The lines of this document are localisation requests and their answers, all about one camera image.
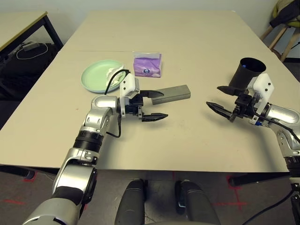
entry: black cup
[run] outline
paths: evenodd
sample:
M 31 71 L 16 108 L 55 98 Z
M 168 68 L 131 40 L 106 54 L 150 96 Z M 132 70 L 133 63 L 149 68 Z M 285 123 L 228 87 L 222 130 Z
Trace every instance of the black cup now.
M 240 60 L 229 86 L 245 90 L 253 77 L 258 76 L 266 70 L 264 63 L 254 58 L 243 58 Z

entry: black cylinder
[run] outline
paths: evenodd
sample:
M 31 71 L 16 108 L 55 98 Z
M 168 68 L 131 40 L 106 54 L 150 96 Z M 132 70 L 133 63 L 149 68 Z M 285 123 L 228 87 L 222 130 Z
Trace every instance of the black cylinder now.
M 75 139 L 73 148 L 87 149 L 99 152 L 102 145 L 103 136 L 94 132 L 81 130 Z
M 243 58 L 240 60 L 238 69 L 236 70 L 229 86 L 240 90 L 245 90 L 253 77 L 258 76 L 266 70 L 264 63 L 253 58 Z

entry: cable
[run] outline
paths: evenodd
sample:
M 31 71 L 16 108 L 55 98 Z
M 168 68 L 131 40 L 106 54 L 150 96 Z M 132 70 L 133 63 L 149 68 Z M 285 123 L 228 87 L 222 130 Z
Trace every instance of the cable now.
M 300 41 L 299 41 L 296 45 L 294 45 L 291 49 L 293 49 L 293 48 L 296 47 L 297 45 L 300 45 Z
M 43 55 L 43 54 L 45 54 L 48 51 L 48 46 L 45 43 L 43 43 L 43 45 L 46 46 L 46 51 L 44 51 L 44 52 L 42 52 L 42 53 L 40 53 L 40 54 L 38 54 L 36 56 L 30 57 L 30 58 L 19 58 L 18 53 L 20 51 L 24 50 L 23 48 L 21 48 L 19 51 L 17 51 L 17 53 L 15 55 L 16 55 L 16 57 L 17 57 L 18 60 L 31 60 L 31 59 L 34 59 L 35 57 Z
M 125 77 L 130 73 L 130 71 L 129 71 L 128 69 L 120 69 L 120 70 L 117 71 L 114 75 L 112 75 L 112 77 L 111 77 L 111 79 L 109 80 L 109 83 L 108 83 L 108 85 L 107 85 L 107 87 L 106 87 L 106 90 L 105 90 L 105 92 L 104 92 L 104 95 L 107 94 L 108 89 L 109 89 L 109 86 L 111 85 L 111 83 L 112 83 L 113 79 L 115 78 L 115 76 L 118 75 L 118 74 L 121 73 L 121 72 L 125 72 Z
M 105 92 L 104 92 L 104 95 L 107 94 L 108 89 L 109 89 L 109 86 L 111 85 L 111 83 L 112 83 L 113 79 L 115 78 L 115 76 L 118 75 L 118 74 L 121 73 L 121 72 L 125 72 L 125 77 L 130 73 L 130 71 L 129 71 L 128 69 L 121 69 L 121 70 L 117 71 L 114 75 L 112 75 L 112 77 L 111 77 L 111 79 L 109 80 L 109 83 L 108 83 L 108 85 L 107 85 L 107 87 L 106 87 L 106 90 L 105 90 Z M 106 133 L 107 133 L 108 135 L 110 135 L 110 136 L 115 137 L 115 138 L 121 137 L 121 120 L 122 120 L 122 116 L 121 116 L 121 114 L 119 113 L 119 115 L 118 115 L 118 129 L 119 129 L 119 134 L 118 134 L 118 135 L 114 135 L 114 134 L 111 133 L 111 132 L 106 132 Z
M 273 209 L 274 207 L 280 205 L 281 203 L 285 202 L 289 197 L 292 196 L 293 194 L 293 190 L 291 190 L 286 197 L 284 197 L 283 199 L 281 199 L 279 202 L 275 203 L 274 205 L 271 205 L 265 209 L 263 209 L 262 211 L 256 213 L 254 216 L 252 216 L 249 220 L 247 220 L 246 222 L 244 222 L 242 225 L 246 225 L 247 223 L 251 222 L 253 219 L 255 219 L 256 217 L 258 217 L 259 215 L 263 214 L 264 212 L 270 210 L 270 209 Z
M 54 182 L 54 179 L 52 179 L 51 177 L 49 177 L 47 173 L 44 173 L 44 175 L 45 175 L 49 180 L 52 180 L 52 181 Z
M 119 115 L 118 115 L 118 128 L 119 128 L 119 134 L 118 134 L 118 135 L 114 135 L 114 134 L 111 133 L 111 132 L 106 132 L 108 135 L 113 136 L 113 137 L 116 137 L 116 138 L 121 137 L 121 119 L 122 119 L 121 113 L 119 113 Z

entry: table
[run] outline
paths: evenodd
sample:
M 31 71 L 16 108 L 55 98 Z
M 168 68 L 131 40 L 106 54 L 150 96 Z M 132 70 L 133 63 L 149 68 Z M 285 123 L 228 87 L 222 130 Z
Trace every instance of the table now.
M 162 77 L 139 77 L 142 90 L 187 84 L 191 98 L 162 105 L 146 100 L 145 113 L 169 116 L 149 123 L 127 116 L 121 138 L 105 138 L 98 169 L 287 171 L 270 129 L 230 123 L 205 103 L 233 110 L 235 97 L 216 87 L 229 83 L 241 58 L 254 57 L 275 86 L 270 102 L 299 110 L 299 83 L 232 11 L 92 12 L 0 131 L 0 164 L 60 167 L 96 96 L 81 86 L 83 70 L 114 59 L 133 71 L 132 51 L 163 55 Z M 117 132 L 116 124 L 110 131 Z
M 7 56 L 41 26 L 45 27 L 60 50 L 63 44 L 47 17 L 47 12 L 0 13 L 0 58 Z

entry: wooden chair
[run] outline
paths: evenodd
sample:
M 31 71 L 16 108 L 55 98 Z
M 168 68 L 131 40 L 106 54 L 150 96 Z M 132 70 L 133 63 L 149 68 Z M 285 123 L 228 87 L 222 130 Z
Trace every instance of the wooden chair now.
M 272 13 L 272 16 L 273 18 L 275 18 L 278 14 L 278 8 L 277 8 L 277 5 L 274 7 L 273 9 L 273 13 Z M 274 50 L 274 47 L 275 45 L 277 44 L 277 42 L 280 40 L 280 38 L 283 36 L 283 34 L 285 33 L 285 31 L 288 29 L 288 28 L 291 28 L 291 27 L 295 27 L 295 31 L 288 43 L 288 45 L 286 46 L 284 52 L 282 53 L 282 55 L 280 55 L 276 50 Z M 264 32 L 264 34 L 260 37 L 261 40 L 264 40 L 268 34 L 271 33 L 271 31 L 273 30 L 273 27 L 272 26 L 269 26 L 267 28 L 267 30 Z M 283 28 L 280 30 L 280 32 L 277 34 L 277 36 L 274 38 L 274 40 L 272 41 L 272 43 L 269 45 L 269 49 L 274 52 L 278 58 L 280 59 L 280 61 L 284 61 L 288 55 L 288 53 L 290 52 L 293 44 L 296 42 L 296 40 L 300 37 L 300 21 L 292 21 L 292 22 L 288 22 L 286 23 Z

